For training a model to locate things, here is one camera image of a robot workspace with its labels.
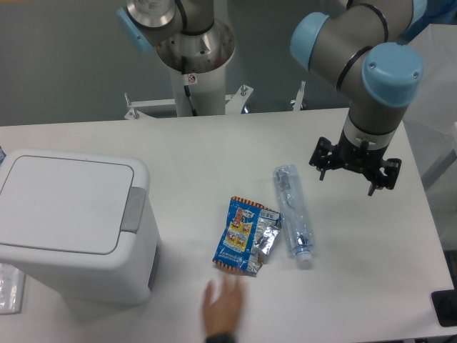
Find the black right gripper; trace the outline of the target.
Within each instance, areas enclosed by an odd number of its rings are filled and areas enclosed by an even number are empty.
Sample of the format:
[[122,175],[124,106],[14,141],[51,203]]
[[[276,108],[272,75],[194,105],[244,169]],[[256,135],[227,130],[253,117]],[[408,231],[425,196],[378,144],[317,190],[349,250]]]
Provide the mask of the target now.
[[320,171],[319,180],[324,180],[326,171],[345,169],[362,174],[370,183],[368,195],[377,189],[393,189],[401,170],[401,160],[385,160],[387,146],[371,149],[368,141],[353,144],[345,133],[341,133],[336,145],[325,137],[320,137],[310,158],[309,164]]

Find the dark sleeve forearm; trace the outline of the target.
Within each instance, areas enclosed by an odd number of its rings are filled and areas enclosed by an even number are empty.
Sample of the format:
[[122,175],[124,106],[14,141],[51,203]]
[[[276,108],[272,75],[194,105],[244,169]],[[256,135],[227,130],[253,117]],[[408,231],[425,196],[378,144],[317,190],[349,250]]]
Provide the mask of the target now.
[[208,336],[205,339],[205,343],[237,343],[237,341],[233,334],[224,332]]

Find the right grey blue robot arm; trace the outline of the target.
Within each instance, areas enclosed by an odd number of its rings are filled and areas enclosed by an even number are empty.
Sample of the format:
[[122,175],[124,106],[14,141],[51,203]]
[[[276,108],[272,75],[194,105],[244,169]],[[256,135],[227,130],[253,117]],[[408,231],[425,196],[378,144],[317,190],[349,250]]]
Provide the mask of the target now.
[[322,136],[311,155],[309,164],[322,175],[361,174],[369,194],[395,187],[401,160],[383,156],[424,73],[418,52],[395,40],[426,7],[426,1],[348,1],[335,19],[313,12],[295,28],[292,57],[350,101],[338,142]]

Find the person's bare hand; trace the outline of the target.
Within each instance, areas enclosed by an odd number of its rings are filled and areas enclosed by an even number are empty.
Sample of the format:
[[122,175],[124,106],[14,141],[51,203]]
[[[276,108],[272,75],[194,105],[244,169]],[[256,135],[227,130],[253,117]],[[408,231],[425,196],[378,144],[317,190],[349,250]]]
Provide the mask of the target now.
[[210,280],[204,291],[201,313],[205,338],[224,332],[235,336],[243,314],[245,286],[240,277],[224,276],[219,296],[213,299],[216,287]]

